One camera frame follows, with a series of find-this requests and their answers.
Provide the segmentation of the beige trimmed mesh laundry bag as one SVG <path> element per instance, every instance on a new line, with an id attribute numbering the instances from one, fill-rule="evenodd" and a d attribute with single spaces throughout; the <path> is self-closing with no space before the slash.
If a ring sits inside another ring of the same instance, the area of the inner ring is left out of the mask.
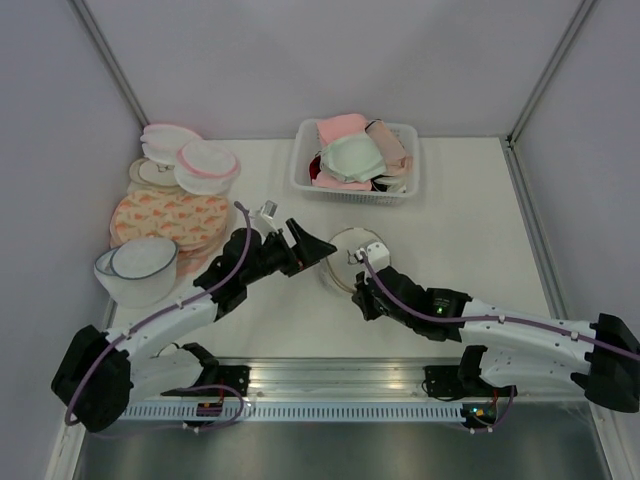
<path id="1" fill-rule="evenodd" d="M 380 243 L 383 239 L 374 231 L 351 227 L 336 233 L 329 242 L 337 251 L 320 262 L 318 277 L 321 285 L 338 295 L 351 296 L 356 292 L 356 276 L 366 268 L 359 263 L 356 252 L 370 244 Z"/>

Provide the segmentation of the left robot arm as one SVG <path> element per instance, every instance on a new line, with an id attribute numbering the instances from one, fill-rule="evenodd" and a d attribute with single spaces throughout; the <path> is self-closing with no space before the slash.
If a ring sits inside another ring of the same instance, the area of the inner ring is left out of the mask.
<path id="1" fill-rule="evenodd" d="M 164 347 L 222 319 L 248 295 L 249 285 L 274 273 L 293 277 L 336 253 L 333 244 L 286 222 L 267 235 L 246 226 L 235 230 L 221 253 L 184 294 L 124 329 L 80 329 L 51 383 L 66 407 L 68 426 L 99 433 L 133 403 L 158 395 L 221 396 L 235 391 L 220 378 L 219 361 L 191 342 L 164 356 Z"/>

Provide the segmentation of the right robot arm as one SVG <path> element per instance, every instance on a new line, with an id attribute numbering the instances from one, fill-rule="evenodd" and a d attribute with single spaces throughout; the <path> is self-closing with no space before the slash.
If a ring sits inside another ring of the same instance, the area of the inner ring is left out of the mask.
<path id="1" fill-rule="evenodd" d="M 582 391 L 590 402 L 621 413 L 639 410 L 639 341 L 625 322 L 526 316 L 464 292 L 423 288 L 386 267 L 355 277 L 352 301 L 367 321 L 388 317 L 434 342 L 464 345 L 459 388 Z"/>

